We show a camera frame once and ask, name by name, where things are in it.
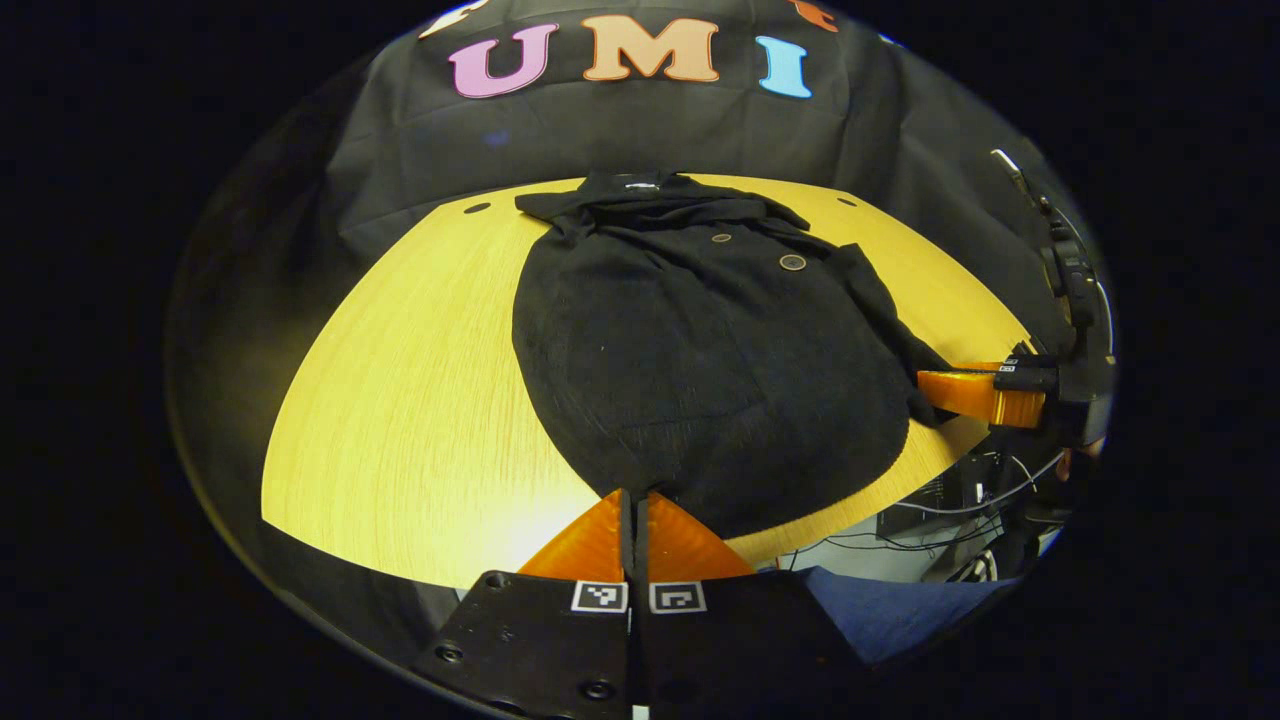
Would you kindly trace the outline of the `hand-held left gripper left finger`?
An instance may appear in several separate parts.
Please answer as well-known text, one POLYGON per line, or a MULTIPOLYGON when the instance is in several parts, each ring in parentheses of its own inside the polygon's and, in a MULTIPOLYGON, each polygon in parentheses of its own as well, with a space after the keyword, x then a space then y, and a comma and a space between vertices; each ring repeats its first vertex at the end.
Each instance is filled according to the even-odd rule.
POLYGON ((517 571, 483 573, 416 673, 516 719, 630 719, 634 502, 616 491, 517 571))

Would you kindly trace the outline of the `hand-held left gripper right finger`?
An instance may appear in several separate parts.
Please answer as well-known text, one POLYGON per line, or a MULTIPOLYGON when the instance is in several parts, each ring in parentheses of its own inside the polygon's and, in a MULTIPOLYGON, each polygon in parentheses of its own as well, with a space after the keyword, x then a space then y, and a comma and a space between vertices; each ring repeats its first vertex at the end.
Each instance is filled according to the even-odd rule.
POLYGON ((634 501, 634 701, 652 719, 823 719, 861 662, 795 571, 755 571, 658 493, 634 501))

